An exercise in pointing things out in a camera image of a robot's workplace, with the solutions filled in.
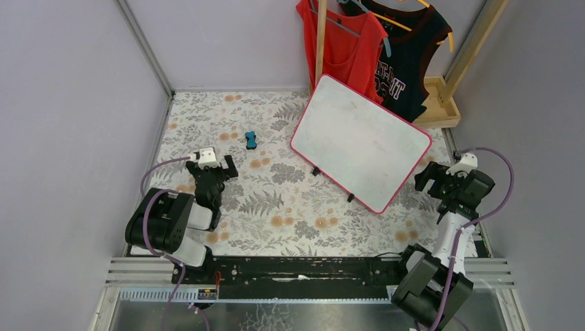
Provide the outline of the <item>pink framed whiteboard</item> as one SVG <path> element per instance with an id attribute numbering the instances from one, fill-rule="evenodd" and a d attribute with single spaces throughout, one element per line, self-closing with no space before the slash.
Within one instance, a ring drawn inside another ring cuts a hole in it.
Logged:
<path id="1" fill-rule="evenodd" d="M 433 144 L 420 128 L 323 75 L 290 147 L 371 212 L 386 211 Z"/>

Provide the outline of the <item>wooden clothes rack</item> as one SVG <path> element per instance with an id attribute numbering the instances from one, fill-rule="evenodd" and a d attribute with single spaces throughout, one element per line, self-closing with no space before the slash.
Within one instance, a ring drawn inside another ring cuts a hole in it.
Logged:
<path id="1" fill-rule="evenodd" d="M 426 111 L 413 122 L 415 126 L 423 129 L 454 128 L 459 124 L 462 116 L 453 96 L 507 5 L 505 0 L 485 1 L 446 76 L 424 79 L 430 96 L 423 103 Z"/>

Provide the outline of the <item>yellow clothes hanger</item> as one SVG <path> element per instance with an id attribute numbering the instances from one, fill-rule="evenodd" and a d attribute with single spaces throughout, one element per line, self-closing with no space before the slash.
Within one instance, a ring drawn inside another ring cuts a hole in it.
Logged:
<path id="1" fill-rule="evenodd" d="M 449 52 L 454 52 L 451 26 L 429 2 L 419 3 L 422 5 L 421 9 L 404 11 L 375 2 L 363 2 L 386 29 L 391 46 L 403 46 L 409 50 L 433 54 L 440 45 L 447 43 Z"/>

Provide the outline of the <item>blue heart eraser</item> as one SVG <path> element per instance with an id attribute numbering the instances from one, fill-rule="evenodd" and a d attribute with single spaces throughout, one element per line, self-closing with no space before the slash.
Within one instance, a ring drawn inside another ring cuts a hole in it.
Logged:
<path id="1" fill-rule="evenodd" d="M 246 149 L 247 150 L 255 150 L 257 148 L 257 142 L 256 142 L 257 136 L 255 134 L 255 131 L 246 132 L 244 136 L 246 139 Z"/>

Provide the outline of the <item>red tank top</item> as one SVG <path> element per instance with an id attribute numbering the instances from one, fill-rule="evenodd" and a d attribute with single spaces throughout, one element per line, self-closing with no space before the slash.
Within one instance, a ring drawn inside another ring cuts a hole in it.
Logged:
<path id="1" fill-rule="evenodd" d="M 304 47 L 311 87 L 315 87 L 318 1 L 302 0 L 296 5 L 301 17 Z M 322 73 L 346 84 L 356 92 L 376 103 L 382 98 L 377 94 L 375 74 L 383 42 L 388 35 L 375 15 L 362 12 L 357 16 L 344 16 L 327 12 L 324 37 Z"/>

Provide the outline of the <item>floral patterned tablecloth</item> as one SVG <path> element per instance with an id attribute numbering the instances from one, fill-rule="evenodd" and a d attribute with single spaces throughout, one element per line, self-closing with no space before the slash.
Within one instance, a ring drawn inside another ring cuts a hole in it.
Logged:
<path id="1" fill-rule="evenodd" d="M 410 244 L 432 249 L 439 201 L 407 180 L 389 207 L 374 214 L 290 147 L 306 92 L 179 92 L 168 115 L 157 163 L 212 146 L 233 157 L 239 176 L 226 182 L 212 232 L 188 236 L 216 255 L 375 256 Z M 257 148 L 246 149 L 255 131 Z M 163 165 L 147 188 L 192 193 L 183 161 Z"/>

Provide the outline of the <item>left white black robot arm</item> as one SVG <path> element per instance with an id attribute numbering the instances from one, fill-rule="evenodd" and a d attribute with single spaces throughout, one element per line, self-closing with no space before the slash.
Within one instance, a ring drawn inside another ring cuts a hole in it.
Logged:
<path id="1" fill-rule="evenodd" d="M 195 180 L 193 193 L 172 189 L 150 188 L 141 182 L 143 199 L 125 229 L 126 243 L 148 250 L 173 263 L 200 268 L 210 258 L 211 249 L 191 239 L 188 228 L 212 232 L 221 217 L 222 193 L 225 182 L 239 176 L 232 155 L 224 156 L 226 166 L 218 160 L 212 148 L 200 150 L 187 157 L 163 161 L 145 173 L 148 175 L 169 163 L 186 163 Z"/>

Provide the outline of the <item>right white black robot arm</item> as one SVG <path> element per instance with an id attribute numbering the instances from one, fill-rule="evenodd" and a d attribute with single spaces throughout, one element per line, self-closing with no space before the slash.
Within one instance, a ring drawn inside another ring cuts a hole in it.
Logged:
<path id="1" fill-rule="evenodd" d="M 471 295 L 466 277 L 466 242 L 475 230 L 477 207 L 495 182 L 472 163 L 430 162 L 415 175 L 415 189 L 439 200 L 438 237 L 433 250 L 408 246 L 399 261 L 406 274 L 391 297 L 396 305 L 427 330 L 443 330 Z"/>

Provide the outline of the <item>dark navy basketball jersey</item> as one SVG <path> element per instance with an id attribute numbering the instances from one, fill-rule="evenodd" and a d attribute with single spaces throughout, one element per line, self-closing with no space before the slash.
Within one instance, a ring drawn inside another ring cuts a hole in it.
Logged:
<path id="1" fill-rule="evenodd" d="M 429 92 L 424 77 L 433 54 L 391 46 L 391 55 L 381 53 L 375 74 L 381 105 L 407 122 L 413 122 L 425 111 Z"/>

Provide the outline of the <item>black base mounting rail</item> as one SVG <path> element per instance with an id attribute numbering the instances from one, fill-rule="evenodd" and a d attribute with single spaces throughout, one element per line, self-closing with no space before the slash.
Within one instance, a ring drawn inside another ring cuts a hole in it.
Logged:
<path id="1" fill-rule="evenodd" d="M 387 289 L 410 281 L 400 257 L 211 257 L 184 274 L 173 266 L 172 283 L 208 285 L 220 299 L 388 299 Z"/>

